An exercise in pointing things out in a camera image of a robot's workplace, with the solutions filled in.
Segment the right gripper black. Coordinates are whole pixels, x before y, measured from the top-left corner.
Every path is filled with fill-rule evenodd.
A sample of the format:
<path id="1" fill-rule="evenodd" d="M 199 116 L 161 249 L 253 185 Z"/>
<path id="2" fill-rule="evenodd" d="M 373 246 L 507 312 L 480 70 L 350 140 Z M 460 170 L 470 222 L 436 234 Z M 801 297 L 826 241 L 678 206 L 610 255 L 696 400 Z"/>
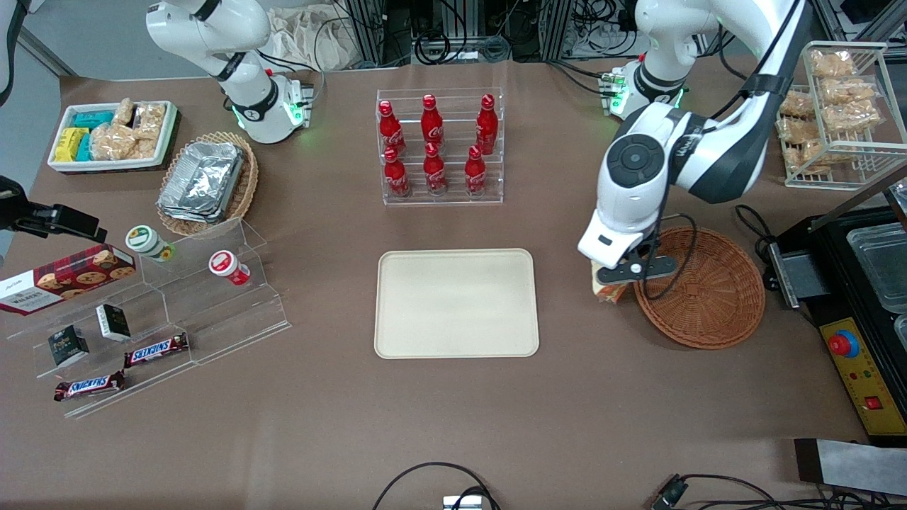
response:
<path id="1" fill-rule="evenodd" d="M 31 204 L 19 183 L 1 176 L 1 230 L 17 229 L 43 239 L 67 234 L 92 242 L 105 242 L 108 234 L 97 217 L 61 204 Z"/>

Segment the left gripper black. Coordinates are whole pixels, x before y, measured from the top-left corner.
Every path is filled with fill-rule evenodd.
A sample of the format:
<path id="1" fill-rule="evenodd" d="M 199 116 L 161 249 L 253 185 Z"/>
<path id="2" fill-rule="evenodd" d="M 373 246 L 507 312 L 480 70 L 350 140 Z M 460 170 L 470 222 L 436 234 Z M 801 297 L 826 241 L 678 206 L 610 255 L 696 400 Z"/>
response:
<path id="1" fill-rule="evenodd" d="M 639 245 L 626 253 L 626 257 L 616 268 L 596 268 L 594 282 L 602 286 L 613 286 L 673 276 L 678 272 L 677 259 L 658 255 L 658 250 L 657 244 Z"/>

